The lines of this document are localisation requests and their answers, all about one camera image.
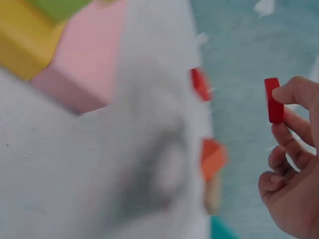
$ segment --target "blue-green background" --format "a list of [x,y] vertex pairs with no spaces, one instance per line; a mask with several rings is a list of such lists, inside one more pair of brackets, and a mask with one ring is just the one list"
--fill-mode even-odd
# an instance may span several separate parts
[[[309,76],[319,53],[319,1],[278,0],[259,18],[257,0],[191,0],[203,65],[216,88],[212,107],[216,137],[229,148],[223,170],[221,217],[243,239],[290,238],[272,222],[257,182],[275,146],[268,125],[263,80],[282,83]],[[300,107],[297,112],[307,117]]]

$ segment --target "pink surface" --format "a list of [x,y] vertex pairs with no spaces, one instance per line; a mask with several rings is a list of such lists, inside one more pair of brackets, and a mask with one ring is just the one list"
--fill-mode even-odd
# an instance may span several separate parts
[[76,14],[52,62],[31,83],[78,113],[106,106],[114,92],[126,5],[119,0],[105,7],[95,0]]

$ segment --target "yellow block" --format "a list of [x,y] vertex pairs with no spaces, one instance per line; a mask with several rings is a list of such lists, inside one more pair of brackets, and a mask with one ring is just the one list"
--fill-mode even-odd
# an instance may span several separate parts
[[65,23],[54,26],[23,0],[0,0],[0,64],[31,80],[51,61]]

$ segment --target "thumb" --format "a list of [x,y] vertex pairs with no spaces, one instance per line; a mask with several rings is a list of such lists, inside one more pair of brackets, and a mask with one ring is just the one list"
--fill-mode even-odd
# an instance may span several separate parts
[[259,193],[267,207],[270,205],[272,196],[284,186],[284,178],[274,172],[265,172],[259,177]]
[[285,85],[272,91],[274,99],[282,104],[298,104],[311,110],[314,96],[319,93],[319,85],[302,76],[292,77]]

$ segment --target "red wooden block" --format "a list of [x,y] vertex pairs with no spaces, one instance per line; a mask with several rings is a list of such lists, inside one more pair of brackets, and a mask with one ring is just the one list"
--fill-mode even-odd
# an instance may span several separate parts
[[199,94],[203,101],[212,100],[212,95],[210,93],[210,85],[207,76],[203,73],[200,67],[191,70],[193,87]]
[[280,86],[277,78],[269,78],[265,80],[266,98],[268,104],[268,115],[270,123],[281,123],[284,121],[284,105],[277,102],[272,91]]
[[226,163],[226,147],[212,138],[203,138],[201,169],[204,180],[208,182]]

